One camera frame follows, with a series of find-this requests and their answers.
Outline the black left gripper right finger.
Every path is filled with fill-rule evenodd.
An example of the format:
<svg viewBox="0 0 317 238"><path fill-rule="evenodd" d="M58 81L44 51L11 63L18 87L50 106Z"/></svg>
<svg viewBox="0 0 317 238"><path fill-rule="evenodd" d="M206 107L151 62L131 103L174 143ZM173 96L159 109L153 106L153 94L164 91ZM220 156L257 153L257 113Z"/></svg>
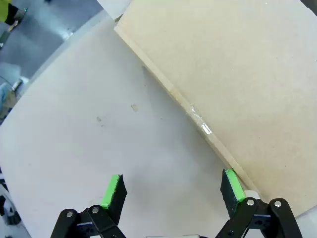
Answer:
<svg viewBox="0 0 317 238"><path fill-rule="evenodd" d="M234 170L222 171L220 191L229 220L218 238L244 238L249 230L259 230L264 238L301 238L302 234L289 203L276 198L269 203L247 197Z"/></svg>

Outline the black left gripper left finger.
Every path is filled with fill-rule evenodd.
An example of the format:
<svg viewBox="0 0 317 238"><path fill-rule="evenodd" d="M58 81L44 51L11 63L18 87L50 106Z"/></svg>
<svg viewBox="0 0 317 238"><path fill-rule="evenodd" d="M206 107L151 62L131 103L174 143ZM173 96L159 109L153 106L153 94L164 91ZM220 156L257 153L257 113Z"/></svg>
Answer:
<svg viewBox="0 0 317 238"><path fill-rule="evenodd" d="M82 212L74 209L61 211L52 238L124 238L118 227L127 195L123 175L112 175L100 205Z"/></svg>

